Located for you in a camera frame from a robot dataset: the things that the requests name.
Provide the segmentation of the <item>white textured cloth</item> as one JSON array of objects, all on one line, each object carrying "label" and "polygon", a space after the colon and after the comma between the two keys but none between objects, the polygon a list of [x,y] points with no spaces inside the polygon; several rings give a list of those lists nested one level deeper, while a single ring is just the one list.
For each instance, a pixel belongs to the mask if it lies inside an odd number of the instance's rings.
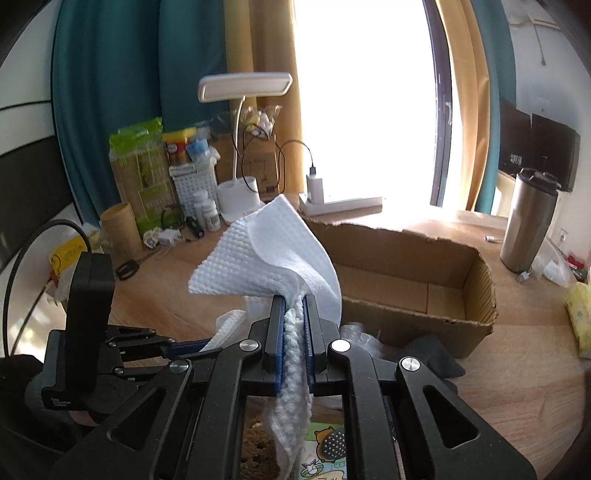
[{"label": "white textured cloth", "polygon": [[263,299],[287,301],[283,316],[283,378],[266,407],[266,428],[276,444],[280,478],[287,479],[304,445],[312,396],[304,368],[304,296],[315,297],[322,319],[339,324],[342,292],[332,260],[284,196],[233,222],[188,281],[192,294],[239,295],[245,309],[216,321],[205,346],[226,347],[245,337]]}]

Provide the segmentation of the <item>black knit glove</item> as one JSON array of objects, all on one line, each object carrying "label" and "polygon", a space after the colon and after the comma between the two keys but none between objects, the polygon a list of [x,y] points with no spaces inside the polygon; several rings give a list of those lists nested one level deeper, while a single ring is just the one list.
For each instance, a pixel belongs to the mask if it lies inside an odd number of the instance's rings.
[{"label": "black knit glove", "polygon": [[440,379],[460,378],[466,374],[466,370],[433,334],[413,340],[405,347],[404,353],[416,357]]}]

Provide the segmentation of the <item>bubble wrap bundle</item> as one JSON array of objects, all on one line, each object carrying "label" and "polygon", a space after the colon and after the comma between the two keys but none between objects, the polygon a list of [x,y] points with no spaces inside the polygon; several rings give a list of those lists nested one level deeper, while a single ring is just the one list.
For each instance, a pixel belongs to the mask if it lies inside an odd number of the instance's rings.
[{"label": "bubble wrap bundle", "polygon": [[363,348],[373,357],[383,357],[383,344],[376,337],[367,333],[363,324],[358,322],[343,324],[339,328],[339,333],[341,333],[342,339]]}]

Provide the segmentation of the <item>green cartoon tissue packet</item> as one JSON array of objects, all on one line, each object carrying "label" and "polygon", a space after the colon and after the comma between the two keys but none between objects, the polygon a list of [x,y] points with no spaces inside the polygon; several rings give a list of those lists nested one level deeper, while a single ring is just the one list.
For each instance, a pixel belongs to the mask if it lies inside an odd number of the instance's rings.
[{"label": "green cartoon tissue packet", "polygon": [[311,422],[295,467],[296,479],[347,479],[345,428]]}]

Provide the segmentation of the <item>black scissors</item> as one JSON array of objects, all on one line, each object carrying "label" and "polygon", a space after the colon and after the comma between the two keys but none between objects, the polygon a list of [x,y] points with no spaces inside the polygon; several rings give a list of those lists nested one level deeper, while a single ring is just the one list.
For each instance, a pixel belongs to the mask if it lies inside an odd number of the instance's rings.
[{"label": "black scissors", "polygon": [[122,263],[114,271],[116,278],[119,281],[129,280],[139,271],[140,266],[145,261],[154,257],[157,253],[158,253],[158,250],[154,250],[154,251],[148,252],[146,255],[144,255],[139,260],[128,260],[128,261]]}]

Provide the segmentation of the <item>white pill bottle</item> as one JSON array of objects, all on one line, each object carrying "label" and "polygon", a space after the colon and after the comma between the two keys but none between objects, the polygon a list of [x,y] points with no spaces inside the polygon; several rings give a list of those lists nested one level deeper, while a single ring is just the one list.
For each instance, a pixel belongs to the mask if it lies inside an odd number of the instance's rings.
[{"label": "white pill bottle", "polygon": [[201,205],[202,215],[204,215],[205,225],[209,232],[216,232],[221,228],[221,218],[217,211],[214,200],[207,199]]}]

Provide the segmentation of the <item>cardboard paper cup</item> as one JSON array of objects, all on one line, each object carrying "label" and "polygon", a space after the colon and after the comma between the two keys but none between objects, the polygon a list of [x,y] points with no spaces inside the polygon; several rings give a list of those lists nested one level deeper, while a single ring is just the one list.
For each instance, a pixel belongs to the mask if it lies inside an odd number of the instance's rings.
[{"label": "cardboard paper cup", "polygon": [[109,207],[101,214],[100,224],[115,267],[142,257],[143,244],[129,203]]}]

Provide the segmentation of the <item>white desk lamp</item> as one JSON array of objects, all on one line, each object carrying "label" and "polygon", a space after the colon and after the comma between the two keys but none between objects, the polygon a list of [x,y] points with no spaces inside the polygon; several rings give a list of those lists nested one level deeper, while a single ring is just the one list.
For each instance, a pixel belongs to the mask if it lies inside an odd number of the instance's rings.
[{"label": "white desk lamp", "polygon": [[293,83],[288,72],[247,72],[208,75],[197,84],[200,103],[237,100],[235,120],[232,122],[231,179],[217,186],[219,212],[226,224],[231,224],[263,206],[255,177],[238,176],[239,121],[245,100],[250,97],[280,97],[286,95]]}]

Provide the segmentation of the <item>white perforated basket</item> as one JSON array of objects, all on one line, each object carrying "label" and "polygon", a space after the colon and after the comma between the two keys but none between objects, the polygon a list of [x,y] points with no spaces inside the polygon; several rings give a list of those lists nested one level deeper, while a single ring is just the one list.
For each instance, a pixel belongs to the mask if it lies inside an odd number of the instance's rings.
[{"label": "white perforated basket", "polygon": [[194,216],[193,193],[199,189],[205,190],[209,199],[218,202],[215,165],[216,162],[211,161],[204,167],[197,167],[195,163],[187,163],[168,168],[185,217]]}]

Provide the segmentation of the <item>green snack bag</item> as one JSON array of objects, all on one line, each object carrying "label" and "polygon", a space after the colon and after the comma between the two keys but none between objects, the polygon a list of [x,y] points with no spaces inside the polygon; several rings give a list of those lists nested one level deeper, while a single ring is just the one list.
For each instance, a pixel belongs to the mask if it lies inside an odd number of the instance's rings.
[{"label": "green snack bag", "polygon": [[133,211],[140,235],[161,226],[176,204],[160,117],[121,127],[109,136],[109,160],[123,203]]}]

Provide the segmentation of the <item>brown cardboard carton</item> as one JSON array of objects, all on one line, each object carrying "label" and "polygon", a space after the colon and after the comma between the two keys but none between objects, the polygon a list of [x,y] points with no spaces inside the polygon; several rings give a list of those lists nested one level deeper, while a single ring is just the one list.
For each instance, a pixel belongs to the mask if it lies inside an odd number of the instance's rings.
[{"label": "brown cardboard carton", "polygon": [[[232,179],[232,161],[235,147],[229,134],[222,134],[209,141],[217,150],[221,159],[214,167],[218,183]],[[279,193],[280,174],[276,157],[274,137],[266,139],[250,133],[238,137],[238,166],[236,178],[252,176],[256,178],[259,194],[263,199],[270,199]]]}]

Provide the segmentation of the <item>white usb charger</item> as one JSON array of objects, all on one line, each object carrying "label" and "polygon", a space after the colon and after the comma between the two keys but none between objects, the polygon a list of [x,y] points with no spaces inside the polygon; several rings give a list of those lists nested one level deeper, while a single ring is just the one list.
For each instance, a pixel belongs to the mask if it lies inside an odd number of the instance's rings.
[{"label": "white usb charger", "polygon": [[324,184],[322,183],[322,177],[318,176],[317,168],[311,165],[308,169],[307,175],[307,195],[308,203],[311,204],[323,204],[324,199]]}]

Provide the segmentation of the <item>yellow tissue pack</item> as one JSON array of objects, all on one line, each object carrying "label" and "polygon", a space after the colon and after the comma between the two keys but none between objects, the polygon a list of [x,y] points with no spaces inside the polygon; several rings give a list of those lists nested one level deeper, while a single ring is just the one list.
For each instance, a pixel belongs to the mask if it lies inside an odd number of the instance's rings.
[{"label": "yellow tissue pack", "polygon": [[591,359],[591,286],[577,283],[565,302],[579,356]]}]

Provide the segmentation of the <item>teal curtain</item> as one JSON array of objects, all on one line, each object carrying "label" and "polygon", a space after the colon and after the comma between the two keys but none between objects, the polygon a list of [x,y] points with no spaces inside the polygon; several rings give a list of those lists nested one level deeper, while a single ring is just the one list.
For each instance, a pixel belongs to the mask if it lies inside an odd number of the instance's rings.
[{"label": "teal curtain", "polygon": [[54,35],[53,117],[74,203],[97,223],[120,200],[108,139],[159,117],[180,130],[228,112],[198,81],[226,70],[221,1],[64,1]]}]

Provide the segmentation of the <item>yellow curtain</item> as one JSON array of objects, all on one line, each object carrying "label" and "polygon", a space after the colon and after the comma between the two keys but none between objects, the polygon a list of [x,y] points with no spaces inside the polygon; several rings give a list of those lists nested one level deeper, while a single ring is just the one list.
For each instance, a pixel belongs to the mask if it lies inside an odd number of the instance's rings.
[{"label": "yellow curtain", "polygon": [[280,155],[280,193],[304,191],[304,147],[301,96],[298,89],[294,3],[291,1],[225,1],[224,33],[229,73],[287,72],[290,90],[279,97],[256,97],[246,106],[280,105],[274,126],[276,153]]}]

